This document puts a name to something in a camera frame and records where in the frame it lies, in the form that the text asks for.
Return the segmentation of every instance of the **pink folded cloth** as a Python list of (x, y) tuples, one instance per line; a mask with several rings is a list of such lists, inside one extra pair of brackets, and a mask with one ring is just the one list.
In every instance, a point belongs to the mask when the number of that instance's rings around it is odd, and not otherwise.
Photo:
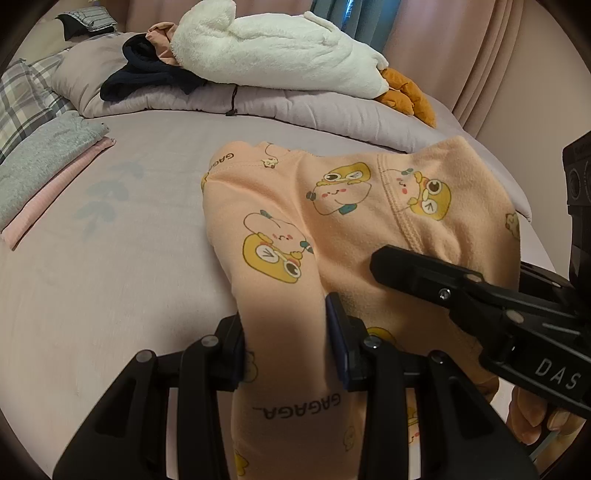
[(84, 170), (103, 150), (115, 145), (109, 137), (101, 138), (84, 153), (65, 166), (35, 196), (27, 202), (20, 213), (2, 231), (2, 239), (14, 250), (22, 236), (27, 233), (39, 217), (47, 210), (58, 195)]
[(177, 27), (178, 25), (172, 22), (160, 22), (152, 25), (146, 33), (146, 39), (156, 49), (158, 58), (164, 63), (174, 66), (178, 66), (178, 62), (170, 49), (170, 42), (173, 40)]

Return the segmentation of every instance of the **screw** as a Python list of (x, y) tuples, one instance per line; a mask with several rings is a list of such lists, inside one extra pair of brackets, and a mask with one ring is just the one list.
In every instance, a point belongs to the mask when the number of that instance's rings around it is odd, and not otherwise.
[(380, 337), (376, 337), (375, 335), (370, 335), (363, 339), (363, 344), (368, 346), (369, 348), (377, 348), (382, 344), (382, 340)]
[(467, 273), (466, 278), (474, 283), (481, 283), (482, 279), (478, 275), (474, 275), (474, 273)]
[(507, 318), (515, 323), (523, 323), (525, 321), (525, 319), (523, 318), (523, 315), (519, 312), (516, 312), (515, 310), (507, 310), (505, 312), (505, 315), (507, 315)]
[(435, 363), (439, 365), (443, 365), (443, 358), (441, 358), (441, 355), (439, 353), (432, 353), (431, 360), (433, 360)]
[(441, 290), (439, 290), (439, 298), (442, 300), (449, 300), (449, 297), (452, 296), (452, 292), (449, 290), (449, 288), (442, 288)]
[(207, 335), (201, 339), (201, 344), (208, 348), (216, 346), (219, 342), (219, 339), (215, 335)]
[(138, 352), (138, 354), (135, 356), (135, 359), (141, 363), (144, 364), (149, 360), (152, 360), (152, 356), (153, 353), (150, 350), (142, 350), (141, 352)]

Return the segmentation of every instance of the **human hand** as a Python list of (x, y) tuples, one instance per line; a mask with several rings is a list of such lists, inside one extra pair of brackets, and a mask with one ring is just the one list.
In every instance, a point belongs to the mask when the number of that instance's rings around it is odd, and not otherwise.
[[(520, 442), (531, 445), (538, 441), (542, 422), (548, 410), (548, 402), (521, 387), (515, 387), (509, 405), (507, 426)], [(548, 419), (547, 427), (559, 436), (576, 432), (584, 420), (568, 411), (557, 408)]]

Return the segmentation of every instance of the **gray fuzzy towel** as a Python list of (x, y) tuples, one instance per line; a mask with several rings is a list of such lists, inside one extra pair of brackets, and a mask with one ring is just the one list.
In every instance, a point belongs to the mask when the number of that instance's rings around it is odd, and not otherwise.
[(109, 128), (70, 111), (40, 126), (0, 165), (0, 231), (62, 168)]

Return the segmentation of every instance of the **cartoon print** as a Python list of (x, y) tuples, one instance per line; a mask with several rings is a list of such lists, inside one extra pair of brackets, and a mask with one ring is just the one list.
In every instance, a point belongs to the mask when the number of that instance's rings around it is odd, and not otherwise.
[(355, 446), (355, 428), (352, 425), (343, 436), (343, 445), (345, 446), (345, 452), (348, 452)]
[(412, 168), (397, 170), (389, 168), (387, 171), (397, 171), (399, 176), (398, 195), (405, 200), (407, 207), (417, 215), (426, 216), (434, 220), (442, 220), (452, 202), (452, 191), (449, 186), (437, 179), (423, 177), (419, 171)]
[(513, 238), (520, 240), (521, 235), (519, 232), (519, 218), (517, 216), (517, 212), (515, 213), (507, 213), (505, 217), (505, 228), (511, 232)]
[(279, 163), (276, 158), (264, 158), (261, 160), (265, 168), (275, 168), (275, 165)]
[(304, 234), (265, 210), (248, 214), (244, 226), (251, 231), (242, 245), (246, 263), (276, 280), (296, 283), (301, 277), (304, 251), (314, 253)]
[(420, 192), (418, 198), (411, 198), (408, 201), (410, 209), (418, 215), (434, 220), (443, 219), (452, 202), (452, 191), (441, 180), (430, 180), (423, 177), (419, 171), (414, 173), (414, 178), (419, 184)]
[(258, 377), (258, 367), (255, 363), (255, 354), (254, 352), (246, 351), (244, 357), (244, 378), (242, 379), (243, 382), (251, 383), (256, 380)]
[(369, 195), (370, 178), (369, 167), (363, 162), (335, 168), (316, 183), (314, 190), (306, 193), (306, 198), (321, 215), (335, 212), (346, 215)]
[(413, 407), (407, 407), (407, 418), (408, 418), (408, 444), (414, 442), (414, 439), (419, 437), (418, 432), (418, 414), (417, 409)]
[(209, 177), (209, 172), (206, 172), (203, 178), (201, 179), (201, 191), (205, 188), (205, 184), (207, 183), (207, 177)]
[(279, 159), (273, 155), (273, 153), (271, 151), (273, 151), (273, 149), (275, 149), (275, 151), (280, 154), (279, 152), (283, 153), (285, 152), (285, 149), (282, 149), (281, 147), (279, 149), (277, 149), (275, 147), (275, 145), (273, 145), (272, 143), (268, 143), (267, 146), (265, 147), (265, 155), (267, 155), (267, 158), (263, 158), (261, 161), (263, 163), (263, 165), (265, 166), (265, 168), (275, 168), (275, 166), (279, 163)]
[(238, 476), (245, 476), (246, 468), (250, 463), (237, 450), (234, 450), (234, 462), (236, 463), (236, 473)]
[(391, 343), (392, 345), (394, 345), (401, 352), (404, 352), (405, 351), (396, 342), (396, 339), (394, 338), (394, 335), (392, 335), (392, 333), (390, 333), (389, 331), (387, 331), (385, 328), (381, 328), (381, 327), (370, 327), (370, 328), (368, 328), (368, 334), (369, 335), (374, 335), (376, 337), (381, 338), (385, 342)]

